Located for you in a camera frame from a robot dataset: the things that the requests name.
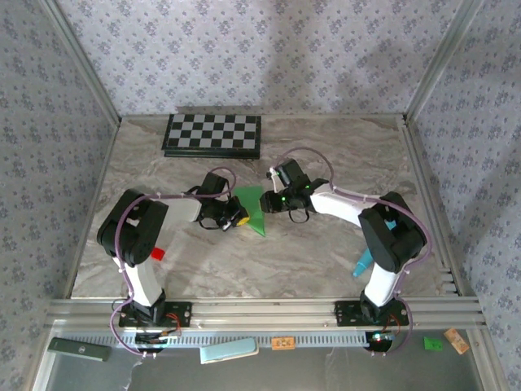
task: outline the floor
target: floor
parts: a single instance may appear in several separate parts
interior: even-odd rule
[[[212,167],[228,165],[239,185],[271,186],[265,172],[274,159],[299,145],[315,147],[332,161],[338,185],[367,194],[398,191],[425,219],[401,135],[393,121],[318,116],[263,116],[260,160],[165,158],[160,150],[166,116],[125,118],[116,138],[101,196],[81,259],[73,297],[120,297],[125,286],[96,241],[103,220],[124,190],[163,193],[200,184]],[[294,156],[310,177],[327,177],[326,165],[307,152]],[[366,243],[354,225],[312,216],[302,225],[286,214],[265,217],[266,237],[248,227],[203,231],[195,223],[171,232],[166,256],[155,264],[167,297],[357,297],[370,273],[352,271]],[[435,296],[441,278],[436,257],[406,281],[404,295]]]

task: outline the purple cable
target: purple cable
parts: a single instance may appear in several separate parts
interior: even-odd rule
[[[142,195],[141,197],[138,197],[136,200],[130,203],[130,205],[125,209],[123,214],[121,215],[120,221],[117,223],[116,227],[116,233],[114,234],[114,249],[116,251],[116,257],[117,260],[120,262],[120,270],[123,274],[123,279],[125,280],[127,287],[129,289],[129,297],[127,300],[123,301],[121,304],[119,304],[114,311],[112,311],[111,319],[109,323],[109,327],[111,328],[112,334],[114,337],[120,342],[120,344],[130,353],[136,354],[137,356],[143,356],[143,353],[139,352],[138,350],[132,349],[130,346],[128,346],[123,339],[119,336],[119,334],[116,331],[116,327],[114,326],[114,318],[116,317],[116,314],[121,311],[121,309],[132,302],[134,298],[134,287],[132,286],[132,283],[130,282],[129,275],[126,272],[125,269],[125,262],[123,261],[123,257],[121,256],[121,246],[120,246],[120,236],[121,236],[121,229],[123,228],[123,224],[125,223],[127,216],[129,213],[142,201],[144,200],[176,200],[180,198],[218,198],[220,196],[224,196],[226,194],[231,194],[231,191],[234,189],[235,185],[237,184],[237,175],[235,173],[224,166],[216,167],[215,169],[211,169],[210,173],[213,173],[215,171],[218,171],[219,169],[223,169],[231,173],[233,177],[233,182],[230,185],[230,187],[221,193],[217,194],[207,194],[207,195],[193,195],[193,194],[168,194],[168,195],[161,195],[161,194],[147,194]]]
[[[381,200],[380,198],[377,198],[377,197],[361,196],[361,195],[359,196],[359,195],[354,195],[354,194],[346,193],[344,191],[339,190],[335,186],[335,184],[333,182],[333,180],[335,178],[335,169],[333,169],[333,165],[331,164],[331,162],[320,151],[317,151],[314,148],[311,148],[311,147],[295,147],[295,148],[292,148],[292,149],[284,152],[277,159],[277,162],[275,163],[275,166],[279,165],[282,162],[282,160],[284,158],[286,158],[286,156],[288,156],[290,153],[292,153],[294,151],[310,151],[310,152],[313,152],[316,155],[319,155],[324,160],[324,162],[326,162],[327,167],[329,168],[329,170],[331,172],[331,175],[330,175],[330,178],[329,178],[329,186],[330,186],[331,190],[335,194],[338,194],[339,196],[342,196],[342,197],[348,198],[349,200],[353,200],[353,201],[357,201],[357,202],[367,202],[367,201],[369,201],[369,202],[374,202],[376,204],[385,205],[385,206],[387,206],[389,208],[393,208],[397,212],[403,213],[405,216],[410,218],[420,228],[420,230],[422,230],[423,234],[425,235],[425,239],[427,241],[427,251],[419,259],[417,259],[415,261],[412,261],[408,265],[404,266],[403,271],[400,274],[400,277],[398,277],[398,280],[396,281],[396,285],[395,285],[393,293],[392,293],[393,298],[395,300],[398,300],[401,303],[403,303],[403,305],[405,306],[405,309],[407,310],[407,319],[409,320],[409,330],[407,332],[407,335],[405,336],[405,339],[401,342],[400,345],[398,345],[397,348],[392,350],[390,353],[386,353],[386,354],[383,354],[383,355],[394,354],[395,352],[400,351],[405,346],[405,344],[409,341],[409,339],[411,337],[411,333],[413,331],[413,314],[411,313],[409,304],[407,304],[407,302],[405,300],[403,300],[401,297],[398,296],[400,294],[400,287],[403,284],[405,276],[408,273],[410,273],[410,270],[413,267],[419,266],[422,263],[424,263],[429,258],[429,256],[431,255],[432,247],[433,247],[431,233],[429,232],[429,230],[427,229],[425,224],[423,224],[423,222],[419,218],[414,216],[409,210],[402,208],[400,205],[393,204],[392,202],[389,202],[389,201],[386,201],[386,200]]]

